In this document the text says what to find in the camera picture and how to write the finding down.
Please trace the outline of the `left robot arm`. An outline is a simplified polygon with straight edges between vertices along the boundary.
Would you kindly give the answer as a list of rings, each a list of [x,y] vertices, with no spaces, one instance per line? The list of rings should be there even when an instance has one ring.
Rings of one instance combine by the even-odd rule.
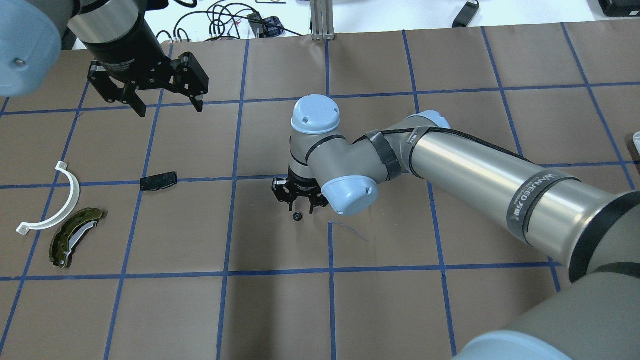
[[[3,0],[0,3],[0,93],[36,91],[57,62],[65,34],[94,59],[87,80],[108,103],[146,116],[138,91],[162,89],[189,99],[202,112],[210,78],[191,53],[171,59],[146,21],[167,0]]]

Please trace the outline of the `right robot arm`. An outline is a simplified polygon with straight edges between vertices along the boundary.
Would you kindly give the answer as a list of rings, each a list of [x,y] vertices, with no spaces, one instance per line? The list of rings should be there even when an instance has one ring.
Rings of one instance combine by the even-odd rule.
[[[287,178],[272,191],[355,215],[378,185],[403,173],[441,187],[515,239],[567,268],[570,287],[501,330],[471,340],[457,360],[637,360],[640,352],[638,191],[612,194],[456,131],[423,111],[348,143],[340,109],[307,95],[294,106]]]

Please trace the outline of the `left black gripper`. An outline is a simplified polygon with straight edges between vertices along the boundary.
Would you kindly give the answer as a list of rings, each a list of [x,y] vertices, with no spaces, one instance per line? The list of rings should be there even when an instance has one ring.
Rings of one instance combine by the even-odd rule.
[[[165,57],[148,71],[142,72],[135,72],[132,64],[128,65],[126,71],[115,71],[94,60],[90,64],[87,79],[103,100],[128,105],[139,117],[146,116],[147,106],[137,91],[161,89],[183,95],[201,113],[204,96],[210,89],[210,78],[191,52],[184,52],[177,59]]]

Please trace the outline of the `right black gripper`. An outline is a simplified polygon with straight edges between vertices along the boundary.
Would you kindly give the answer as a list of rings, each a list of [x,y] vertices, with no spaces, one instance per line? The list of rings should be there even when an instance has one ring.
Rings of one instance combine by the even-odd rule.
[[[288,210],[293,211],[298,198],[310,201],[309,214],[312,215],[317,207],[327,207],[329,201],[322,194],[322,187],[315,178],[306,178],[294,173],[289,168],[286,178],[274,177],[271,183],[272,192],[279,202],[288,203]]]

